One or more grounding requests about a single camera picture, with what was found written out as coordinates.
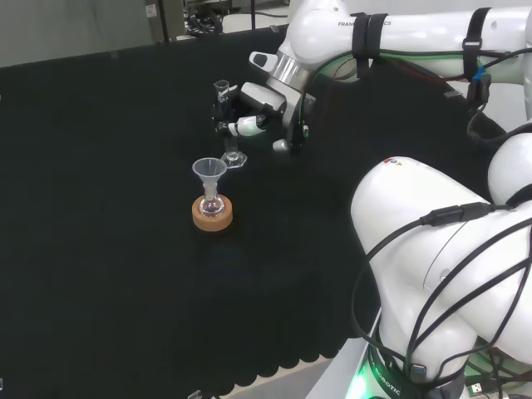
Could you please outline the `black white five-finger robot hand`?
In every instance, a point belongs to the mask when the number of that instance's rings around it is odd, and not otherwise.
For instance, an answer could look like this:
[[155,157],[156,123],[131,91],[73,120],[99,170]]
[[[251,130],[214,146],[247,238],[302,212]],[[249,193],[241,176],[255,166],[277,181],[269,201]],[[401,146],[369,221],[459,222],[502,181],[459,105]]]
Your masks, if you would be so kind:
[[315,97],[293,90],[285,96],[252,82],[231,86],[227,81],[217,81],[214,131],[225,139],[252,137],[264,133],[275,121],[281,124],[285,137],[275,141],[273,149],[297,154],[308,137],[305,113],[313,109],[315,102]]

